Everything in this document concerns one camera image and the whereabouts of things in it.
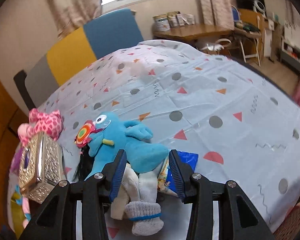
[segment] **blue snack bag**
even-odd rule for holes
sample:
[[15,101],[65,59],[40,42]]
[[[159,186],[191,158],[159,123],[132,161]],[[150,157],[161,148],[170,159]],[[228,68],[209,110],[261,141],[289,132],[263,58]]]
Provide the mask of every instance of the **blue snack bag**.
[[[189,164],[192,170],[194,171],[199,156],[196,153],[179,152],[179,151],[177,152],[180,157],[180,160],[183,163]],[[158,177],[158,191],[175,197],[178,196],[176,193],[176,187],[173,182],[172,174],[169,168],[169,157],[166,157],[166,159],[164,160],[161,172]]]

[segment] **wooden cabinet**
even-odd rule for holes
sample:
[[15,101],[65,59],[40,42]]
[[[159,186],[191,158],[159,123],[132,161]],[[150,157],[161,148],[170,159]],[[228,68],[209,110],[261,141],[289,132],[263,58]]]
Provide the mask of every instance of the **wooden cabinet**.
[[10,163],[19,143],[18,126],[27,122],[26,115],[0,82],[0,230],[7,221],[7,185]]
[[[262,40],[259,41],[258,52],[260,55],[260,60],[263,59],[263,40],[264,40],[264,31],[265,31],[265,19],[261,13],[247,9],[238,9],[240,13],[240,19],[244,22],[252,23],[261,30]],[[251,42],[245,42],[244,45],[245,54],[255,54],[256,48],[255,45]]]

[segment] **silver tissue box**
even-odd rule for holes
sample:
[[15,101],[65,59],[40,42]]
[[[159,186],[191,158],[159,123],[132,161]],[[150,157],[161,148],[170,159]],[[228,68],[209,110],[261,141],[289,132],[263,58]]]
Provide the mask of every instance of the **silver tissue box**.
[[24,147],[19,168],[20,193],[42,203],[60,180],[66,179],[62,149],[46,133],[39,132]]

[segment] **pink stuffed animal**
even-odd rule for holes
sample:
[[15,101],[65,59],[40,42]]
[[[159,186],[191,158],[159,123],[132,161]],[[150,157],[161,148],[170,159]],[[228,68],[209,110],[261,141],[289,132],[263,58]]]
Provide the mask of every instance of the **pink stuffed animal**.
[[33,128],[28,123],[23,123],[18,128],[18,135],[23,146],[40,131],[46,132],[55,141],[59,138],[62,131],[62,117],[59,110],[46,114],[33,108],[29,113],[29,121],[35,123]]

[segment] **yellow stick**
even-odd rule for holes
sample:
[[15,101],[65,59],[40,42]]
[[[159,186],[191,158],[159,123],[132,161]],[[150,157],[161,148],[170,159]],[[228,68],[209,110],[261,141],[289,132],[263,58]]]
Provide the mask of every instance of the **yellow stick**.
[[114,145],[114,142],[113,142],[112,140],[107,140],[107,139],[103,139],[103,140],[102,140],[102,143],[103,143],[103,144],[106,144],[106,145],[111,145],[111,146]]

